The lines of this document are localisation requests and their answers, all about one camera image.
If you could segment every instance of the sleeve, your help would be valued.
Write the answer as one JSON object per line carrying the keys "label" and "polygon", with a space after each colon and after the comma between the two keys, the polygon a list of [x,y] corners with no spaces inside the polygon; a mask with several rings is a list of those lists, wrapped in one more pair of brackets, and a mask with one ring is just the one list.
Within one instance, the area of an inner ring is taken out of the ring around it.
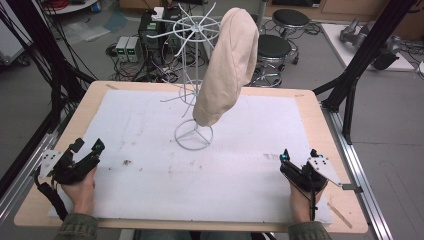
{"label": "sleeve", "polygon": [[95,240],[98,224],[98,220],[92,216],[78,213],[68,214],[54,239]]}
{"label": "sleeve", "polygon": [[305,222],[289,227],[290,240],[329,240],[330,235],[320,222]]}

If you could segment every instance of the human hand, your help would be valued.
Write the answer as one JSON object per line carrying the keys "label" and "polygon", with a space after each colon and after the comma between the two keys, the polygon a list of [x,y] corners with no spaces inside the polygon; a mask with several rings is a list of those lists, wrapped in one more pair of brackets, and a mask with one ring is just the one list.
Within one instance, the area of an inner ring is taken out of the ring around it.
{"label": "human hand", "polygon": [[74,213],[82,213],[91,215],[94,210],[94,188],[96,182],[94,174],[97,167],[93,168],[84,180],[74,183],[72,185],[62,185],[63,191],[69,196],[74,204]]}
{"label": "human hand", "polygon": [[[321,190],[315,195],[316,203],[321,199]],[[311,221],[311,204],[308,198],[306,198],[302,192],[300,192],[293,183],[290,182],[290,206],[292,211],[293,220],[295,223],[310,222]]]}

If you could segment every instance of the black stool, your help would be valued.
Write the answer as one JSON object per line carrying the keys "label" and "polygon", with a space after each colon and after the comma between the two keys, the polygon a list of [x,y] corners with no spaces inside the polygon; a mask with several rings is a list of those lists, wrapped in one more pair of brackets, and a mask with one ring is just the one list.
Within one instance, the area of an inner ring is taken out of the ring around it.
{"label": "black stool", "polygon": [[[291,51],[287,40],[274,35],[260,35],[258,39],[258,64],[253,78],[248,87],[278,87],[281,85],[281,72],[284,70],[284,62]],[[280,63],[276,67],[271,63]]]}
{"label": "black stool", "polygon": [[[287,35],[292,31],[303,29],[309,24],[309,18],[296,10],[292,9],[280,9],[272,14],[272,21],[275,25],[283,28],[280,36],[287,39]],[[293,64],[297,64],[299,61],[299,47],[291,40],[288,40],[295,46],[293,54],[296,53],[296,57],[293,59]]]}

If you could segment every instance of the gray floor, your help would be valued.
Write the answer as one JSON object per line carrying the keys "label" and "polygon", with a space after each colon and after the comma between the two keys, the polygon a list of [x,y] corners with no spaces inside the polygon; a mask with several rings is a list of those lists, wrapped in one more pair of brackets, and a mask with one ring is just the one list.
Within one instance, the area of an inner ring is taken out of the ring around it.
{"label": "gray floor", "polygon": [[[64,24],[88,21],[90,27],[116,17],[109,9],[63,16]],[[113,63],[105,49],[119,36],[137,33],[138,22],[127,21],[94,42],[73,45],[99,79],[108,79]],[[314,89],[339,76],[343,66],[321,33],[304,34],[298,65],[287,64],[283,88]],[[64,49],[63,42],[58,44]],[[326,98],[328,93],[318,96]],[[352,140],[375,197],[394,239],[424,236],[424,80],[413,72],[366,71],[357,87]],[[0,175],[3,176],[50,110],[50,89],[34,65],[14,64],[0,73]],[[0,227],[0,239],[52,239],[56,229],[22,228],[13,224],[19,204]],[[98,239],[117,239],[118,230],[101,230]],[[278,234],[278,239],[286,239]],[[374,239],[364,235],[333,234],[335,239]]]}

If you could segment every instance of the wooden table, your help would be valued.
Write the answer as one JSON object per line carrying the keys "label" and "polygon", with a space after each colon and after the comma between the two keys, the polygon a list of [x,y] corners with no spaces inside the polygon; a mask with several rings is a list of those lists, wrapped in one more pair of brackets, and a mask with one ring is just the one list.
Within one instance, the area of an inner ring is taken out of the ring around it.
{"label": "wooden table", "polygon": [[[64,151],[76,138],[83,137],[102,102],[104,94],[109,89],[163,92],[178,91],[178,88],[175,86],[167,84],[109,81],[94,82],[91,84],[84,99],[58,141],[55,148],[56,150]],[[332,160],[342,183],[350,183],[321,108],[312,91],[297,89],[243,88],[241,94],[294,98],[302,117],[309,145],[313,146],[315,149],[319,149],[320,152],[325,152],[326,157]],[[353,191],[343,191],[333,184],[328,184],[324,195],[327,198],[328,207],[333,218],[333,224],[326,226],[329,232],[365,233],[368,230],[368,225]],[[15,216],[15,224],[18,226],[32,227],[60,226],[61,221],[58,218],[47,216],[47,212],[50,208],[50,202],[34,185]],[[287,232],[288,227],[288,225],[275,223],[222,223],[125,219],[100,219],[99,226],[104,228],[128,229],[238,230],[262,232]]]}

